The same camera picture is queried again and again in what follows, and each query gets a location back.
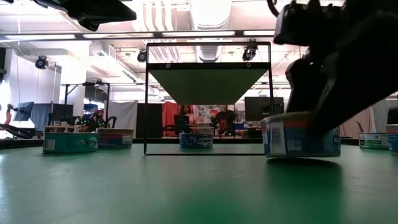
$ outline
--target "green table surface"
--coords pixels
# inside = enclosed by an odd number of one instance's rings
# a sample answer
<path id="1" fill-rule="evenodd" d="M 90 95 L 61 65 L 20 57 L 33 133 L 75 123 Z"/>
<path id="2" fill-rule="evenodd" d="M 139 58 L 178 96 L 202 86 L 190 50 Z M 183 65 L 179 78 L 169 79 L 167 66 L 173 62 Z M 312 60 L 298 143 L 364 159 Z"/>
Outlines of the green table surface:
<path id="1" fill-rule="evenodd" d="M 3 150 L 0 223 L 398 223 L 398 157 L 355 146 L 323 162 L 145 157 L 141 144 Z"/>

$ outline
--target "ceiling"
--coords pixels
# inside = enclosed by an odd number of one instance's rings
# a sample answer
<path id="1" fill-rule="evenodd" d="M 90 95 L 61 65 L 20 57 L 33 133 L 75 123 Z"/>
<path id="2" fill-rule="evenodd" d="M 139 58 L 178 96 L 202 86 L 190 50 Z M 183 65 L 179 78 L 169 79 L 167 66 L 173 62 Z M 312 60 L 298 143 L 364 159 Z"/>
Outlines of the ceiling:
<path id="1" fill-rule="evenodd" d="M 190 0 L 202 1 L 202 4 L 213 5 L 210 0 Z M 277 8 L 288 4 L 288 0 L 279 0 Z M 342 0 L 322 1 L 323 4 L 333 3 L 341 5 Z M 134 0 L 123 1 L 124 4 L 137 12 L 138 20 L 132 22 L 114 22 L 100 25 L 97 32 L 140 32 L 140 31 L 162 31 L 162 29 L 173 30 L 193 30 L 191 22 L 190 5 L 188 0 Z M 202 17 L 214 17 L 222 10 L 223 6 L 214 6 L 204 9 Z M 266 30 L 274 29 L 275 17 L 269 12 L 265 0 L 232 0 L 228 25 L 228 30 Z M 0 34 L 58 34 L 90 32 L 80 27 L 75 21 L 66 16 L 65 13 L 54 9 L 44 9 L 28 0 L 16 0 L 9 5 L 0 2 Z M 223 39 L 225 41 L 247 41 L 247 39 Z M 258 38 L 257 41 L 269 41 L 271 38 Z M 112 46 L 116 51 L 116 60 L 124 67 L 135 73 L 139 78 L 144 78 L 145 64 L 137 61 L 140 49 L 144 49 L 147 42 L 151 40 L 102 40 L 102 46 Z M 87 57 L 87 52 L 82 50 L 84 46 L 90 45 L 91 41 L 68 41 L 68 42 L 29 42 L 32 47 L 39 49 L 67 49 L 78 57 Z M 244 46 L 223 47 L 220 55 L 221 62 L 242 62 Z M 287 66 L 298 59 L 306 49 L 291 45 L 272 45 L 272 72 L 274 80 L 286 82 L 284 71 Z M 194 47 L 173 48 L 174 55 L 179 54 L 178 62 L 197 62 L 197 51 Z M 260 48 L 254 61 L 268 62 L 267 48 Z M 171 51 L 165 49 L 163 54 L 167 60 L 172 59 Z M 101 66 L 101 63 L 92 64 L 89 76 L 102 78 L 112 82 L 130 82 L 122 78 L 120 74 L 112 71 L 112 66 Z"/>

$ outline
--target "security camera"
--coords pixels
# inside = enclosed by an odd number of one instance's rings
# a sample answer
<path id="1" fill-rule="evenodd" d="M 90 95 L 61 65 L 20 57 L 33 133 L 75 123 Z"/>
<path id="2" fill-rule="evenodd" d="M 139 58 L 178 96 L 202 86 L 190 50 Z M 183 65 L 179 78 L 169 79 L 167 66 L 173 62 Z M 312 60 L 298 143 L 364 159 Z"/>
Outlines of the security camera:
<path id="1" fill-rule="evenodd" d="M 38 69 L 47 69 L 49 67 L 49 61 L 47 61 L 47 56 L 39 56 L 35 63 Z"/>
<path id="2" fill-rule="evenodd" d="M 250 42 L 256 42 L 255 39 L 250 39 Z M 246 48 L 244 49 L 242 59 L 245 62 L 253 60 L 253 58 L 256 56 L 256 51 L 258 50 L 257 45 L 247 45 Z"/>
<path id="3" fill-rule="evenodd" d="M 147 61 L 147 51 L 146 50 L 140 50 L 137 56 L 137 61 L 144 63 Z"/>

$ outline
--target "wall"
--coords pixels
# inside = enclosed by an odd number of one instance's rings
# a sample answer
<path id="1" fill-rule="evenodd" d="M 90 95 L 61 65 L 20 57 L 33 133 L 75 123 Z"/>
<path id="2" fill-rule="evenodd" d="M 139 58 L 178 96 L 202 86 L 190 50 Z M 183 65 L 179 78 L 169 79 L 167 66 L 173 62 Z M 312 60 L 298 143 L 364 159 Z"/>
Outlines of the wall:
<path id="1" fill-rule="evenodd" d="M 4 77 L 4 81 L 9 85 L 11 91 L 9 102 L 13 105 L 29 101 L 35 103 L 50 103 L 53 101 L 58 103 L 61 80 L 60 69 L 57 72 L 54 86 L 55 72 L 53 70 L 37 69 L 33 62 L 18 57 L 12 49 L 7 49 L 5 68 L 7 75 Z"/>

